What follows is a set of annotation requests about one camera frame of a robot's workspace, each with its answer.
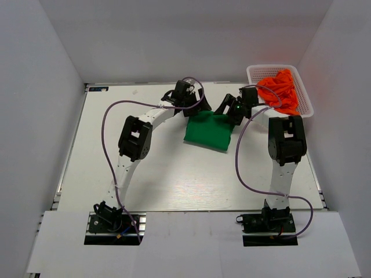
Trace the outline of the green t shirt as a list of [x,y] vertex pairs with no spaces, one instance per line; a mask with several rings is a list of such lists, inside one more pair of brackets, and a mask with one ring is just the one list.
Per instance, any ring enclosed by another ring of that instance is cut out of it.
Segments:
[[215,115],[213,111],[202,111],[188,118],[184,141],[217,151],[228,150],[235,125],[227,115]]

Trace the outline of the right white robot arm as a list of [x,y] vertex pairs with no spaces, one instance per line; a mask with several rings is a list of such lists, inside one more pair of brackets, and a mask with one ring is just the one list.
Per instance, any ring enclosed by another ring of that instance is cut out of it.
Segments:
[[272,175],[268,192],[261,210],[261,222],[269,231],[275,231],[290,217],[289,199],[293,174],[301,158],[307,152],[303,119],[300,115],[287,115],[276,110],[276,104],[269,106],[259,102],[261,86],[248,85],[239,89],[239,96],[226,94],[214,112],[221,115],[227,110],[228,120],[239,126],[243,119],[256,122],[268,129],[268,154],[272,159]]

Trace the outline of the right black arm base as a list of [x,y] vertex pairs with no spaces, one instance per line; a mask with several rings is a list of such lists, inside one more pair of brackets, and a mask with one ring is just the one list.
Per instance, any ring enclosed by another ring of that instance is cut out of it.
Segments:
[[240,214],[236,223],[242,226],[244,247],[297,246],[296,226],[293,216],[267,222],[262,213]]

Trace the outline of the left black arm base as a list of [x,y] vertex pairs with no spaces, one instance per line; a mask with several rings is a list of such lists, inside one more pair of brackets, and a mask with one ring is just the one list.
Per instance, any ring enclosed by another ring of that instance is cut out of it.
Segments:
[[139,246],[146,228],[146,214],[132,214],[133,221],[127,214],[114,224],[90,213],[86,227],[84,245],[86,246]]

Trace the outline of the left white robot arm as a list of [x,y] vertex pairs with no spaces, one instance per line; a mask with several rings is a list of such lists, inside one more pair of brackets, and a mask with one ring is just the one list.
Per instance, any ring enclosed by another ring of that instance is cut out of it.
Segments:
[[[151,109],[140,116],[128,116],[118,140],[118,163],[114,167],[105,144],[105,125],[109,111],[118,104],[137,104]],[[120,100],[106,109],[101,124],[101,144],[104,156],[112,173],[112,182],[103,201],[93,206],[95,214],[109,231],[122,226],[122,214],[126,211],[125,199],[133,173],[150,151],[152,132],[163,122],[182,112],[185,117],[211,110],[203,84],[190,76],[176,82],[175,88],[167,91],[157,105],[133,100]]]

